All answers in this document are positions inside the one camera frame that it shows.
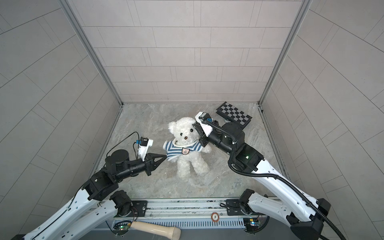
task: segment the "teddy bear's head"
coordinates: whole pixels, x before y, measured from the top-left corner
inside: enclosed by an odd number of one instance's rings
[[[188,145],[199,139],[199,134],[192,126],[193,123],[195,123],[195,119],[185,117],[168,124],[169,131],[176,138],[176,145]]]

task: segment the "striped sweater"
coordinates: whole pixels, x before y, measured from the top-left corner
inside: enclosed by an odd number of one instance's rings
[[[167,160],[170,161],[180,155],[187,155],[189,152],[201,152],[203,146],[199,143],[198,140],[188,146],[177,146],[173,143],[173,141],[169,141],[164,143],[163,149],[167,151]]]

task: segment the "beige wall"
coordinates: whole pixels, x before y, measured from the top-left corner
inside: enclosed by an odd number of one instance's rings
[[[119,109],[56,0],[0,1],[0,238],[82,185]]]
[[[383,16],[383,1],[314,0],[263,104],[291,180],[349,240],[384,237]]]
[[[255,102],[301,1],[70,0],[123,102]]]

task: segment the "marble floor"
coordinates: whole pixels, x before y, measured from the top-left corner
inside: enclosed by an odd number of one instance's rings
[[[216,114],[219,103],[201,104],[127,104],[124,105],[117,125],[108,142],[105,154],[111,147],[134,131],[140,136],[153,139],[153,146],[149,152],[165,154],[162,146],[165,141],[174,137],[168,131],[168,123],[182,117],[192,117],[199,112],[207,112],[220,126],[224,119]],[[271,143],[266,133],[263,121],[256,103],[236,103],[235,106],[252,116],[251,122],[245,127],[245,142],[262,153],[269,162],[280,171],[273,153]],[[128,138],[117,146],[115,150],[125,149],[130,159],[134,159],[132,144],[136,135]],[[191,178],[180,181],[176,176],[177,163],[165,160],[151,176],[140,173],[137,177],[124,179],[119,183],[119,190],[125,190],[131,198],[171,198],[171,197],[239,197],[247,188],[262,195],[273,195],[262,184],[250,177],[232,172],[227,166],[228,155],[212,146],[212,152],[202,153],[204,160],[210,167],[210,172],[198,176],[191,167]]]

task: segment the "white teddy bear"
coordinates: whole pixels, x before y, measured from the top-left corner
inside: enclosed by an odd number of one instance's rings
[[[167,160],[171,162],[177,161],[177,176],[183,179],[190,177],[190,165],[199,175],[209,171],[208,164],[204,161],[200,152],[211,152],[211,147],[206,145],[203,147],[199,143],[199,134],[192,124],[195,123],[193,118],[182,118],[176,122],[168,124],[169,131],[175,136],[175,139],[165,142],[163,149],[167,151]]]

